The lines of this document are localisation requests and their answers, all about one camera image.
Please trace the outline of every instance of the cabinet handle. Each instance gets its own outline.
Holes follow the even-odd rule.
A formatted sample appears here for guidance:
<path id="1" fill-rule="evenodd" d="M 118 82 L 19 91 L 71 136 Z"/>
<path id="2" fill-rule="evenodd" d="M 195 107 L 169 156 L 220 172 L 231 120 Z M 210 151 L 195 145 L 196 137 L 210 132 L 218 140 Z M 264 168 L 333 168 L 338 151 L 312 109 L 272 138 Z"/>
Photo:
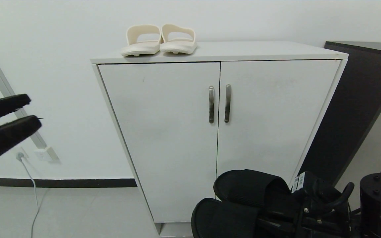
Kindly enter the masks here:
<path id="1" fill-rule="evenodd" d="M 210 102 L 210 124 L 214 123 L 214 87 L 208 87 L 208 99 Z"/>
<path id="2" fill-rule="evenodd" d="M 230 84 L 226 85 L 226 111 L 224 112 L 224 122 L 229 122 L 230 116 L 230 98 L 232 95 L 232 86 Z"/>

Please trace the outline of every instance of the floor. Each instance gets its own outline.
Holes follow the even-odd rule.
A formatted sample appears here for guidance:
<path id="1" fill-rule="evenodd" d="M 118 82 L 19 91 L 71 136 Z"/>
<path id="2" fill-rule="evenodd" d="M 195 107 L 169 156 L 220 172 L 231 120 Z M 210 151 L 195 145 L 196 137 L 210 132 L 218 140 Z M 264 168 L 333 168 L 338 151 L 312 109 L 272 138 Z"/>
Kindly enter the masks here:
<path id="1" fill-rule="evenodd" d="M 157 238 L 138 188 L 38 188 L 35 238 Z M 30 237 L 33 188 L 0 187 L 0 238 Z"/>

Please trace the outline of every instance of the barcode sticker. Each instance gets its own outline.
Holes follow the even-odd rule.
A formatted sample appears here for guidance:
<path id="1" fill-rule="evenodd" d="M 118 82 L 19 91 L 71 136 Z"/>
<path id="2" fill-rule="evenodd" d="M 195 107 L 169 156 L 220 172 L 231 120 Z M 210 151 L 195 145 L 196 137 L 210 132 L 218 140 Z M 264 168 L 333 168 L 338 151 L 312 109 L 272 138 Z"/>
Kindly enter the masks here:
<path id="1" fill-rule="evenodd" d="M 304 186 L 305 172 L 299 175 L 298 187 L 296 190 L 300 190 Z"/>
<path id="2" fill-rule="evenodd" d="M 293 186 L 292 186 L 292 193 L 296 191 L 296 187 L 298 186 L 298 178 L 299 176 L 295 177 L 295 182 L 293 183 Z"/>

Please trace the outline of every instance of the cabinet door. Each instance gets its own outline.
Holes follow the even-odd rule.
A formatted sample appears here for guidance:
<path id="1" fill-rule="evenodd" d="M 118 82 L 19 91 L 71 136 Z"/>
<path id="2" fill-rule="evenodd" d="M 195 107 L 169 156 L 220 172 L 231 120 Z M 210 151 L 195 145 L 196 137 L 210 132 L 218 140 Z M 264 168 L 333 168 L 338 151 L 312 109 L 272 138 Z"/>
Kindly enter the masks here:
<path id="1" fill-rule="evenodd" d="M 189 222 L 214 197 L 220 63 L 99 68 L 154 221 Z"/>
<path id="2" fill-rule="evenodd" d="M 339 63 L 221 62 L 217 176 L 253 169 L 290 182 Z M 228 84 L 230 120 L 225 123 Z"/>

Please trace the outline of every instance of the power cord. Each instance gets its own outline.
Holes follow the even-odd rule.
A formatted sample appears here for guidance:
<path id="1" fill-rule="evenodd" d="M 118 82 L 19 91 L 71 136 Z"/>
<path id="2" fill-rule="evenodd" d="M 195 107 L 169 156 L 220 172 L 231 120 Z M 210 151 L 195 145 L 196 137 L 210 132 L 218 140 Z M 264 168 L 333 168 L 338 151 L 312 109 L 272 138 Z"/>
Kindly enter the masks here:
<path id="1" fill-rule="evenodd" d="M 27 175 L 29 175 L 29 178 L 33 182 L 33 189 L 35 191 L 35 199 L 36 199 L 36 207 L 38 208 L 38 211 L 36 212 L 35 218 L 33 219 L 32 229 L 31 229 L 31 232 L 30 232 L 30 238 L 33 238 L 33 227 L 35 226 L 36 217 L 38 217 L 38 214 L 39 214 L 39 211 L 40 211 L 40 207 L 39 207 L 39 204 L 38 204 L 38 196 L 36 195 L 36 183 L 35 183 L 35 180 L 33 180 L 32 176 L 30 175 L 29 171 L 27 170 L 27 167 L 24 164 L 22 158 L 24 158 L 24 154 L 22 152 L 18 152 L 17 156 L 16 156 L 16 159 L 21 162 L 21 164 L 23 165 L 24 169 L 26 170 Z"/>

